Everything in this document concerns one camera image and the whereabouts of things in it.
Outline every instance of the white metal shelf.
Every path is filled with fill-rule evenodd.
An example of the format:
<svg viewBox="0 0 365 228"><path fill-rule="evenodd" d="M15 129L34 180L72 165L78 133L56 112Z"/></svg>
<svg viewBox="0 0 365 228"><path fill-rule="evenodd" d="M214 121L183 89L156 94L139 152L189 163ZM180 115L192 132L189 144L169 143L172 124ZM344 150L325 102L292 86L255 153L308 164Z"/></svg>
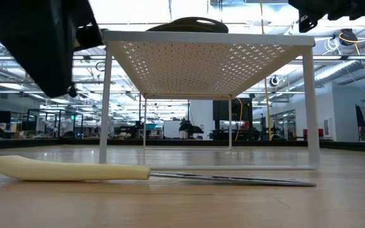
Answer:
<svg viewBox="0 0 365 228"><path fill-rule="evenodd" d="M311 169L319 165L314 38L292 35L195 32L104 31L106 53L99 161L106 162L112 56L147 99L229 100L229 147L232 147L231 100L298 56L303 56L309 164L304 166L186 166L155 169Z"/></svg>

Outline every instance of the knife handle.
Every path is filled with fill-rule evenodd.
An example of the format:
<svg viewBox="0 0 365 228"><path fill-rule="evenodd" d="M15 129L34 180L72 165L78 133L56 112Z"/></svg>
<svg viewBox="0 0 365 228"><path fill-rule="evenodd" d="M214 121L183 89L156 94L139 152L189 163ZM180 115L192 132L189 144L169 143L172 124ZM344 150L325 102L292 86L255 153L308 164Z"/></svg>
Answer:
<svg viewBox="0 0 365 228"><path fill-rule="evenodd" d="M0 174L26 181L147 180L149 167L38 161L0 156Z"/></svg>

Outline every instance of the wooden floor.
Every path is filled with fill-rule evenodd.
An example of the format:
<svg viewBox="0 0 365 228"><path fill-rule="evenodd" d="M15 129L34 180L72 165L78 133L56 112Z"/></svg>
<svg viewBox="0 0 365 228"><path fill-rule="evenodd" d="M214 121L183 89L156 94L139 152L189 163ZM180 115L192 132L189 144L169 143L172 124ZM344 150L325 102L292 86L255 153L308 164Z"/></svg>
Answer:
<svg viewBox="0 0 365 228"><path fill-rule="evenodd" d="M0 150L38 160L94 163L97 146ZM108 162L131 165L300 164L303 148L142 152L109 147ZM221 185L206 181L21 182L0 175L0 227L365 227L365 152L322 149L317 171L215 174L296 179L317 187Z"/></svg>

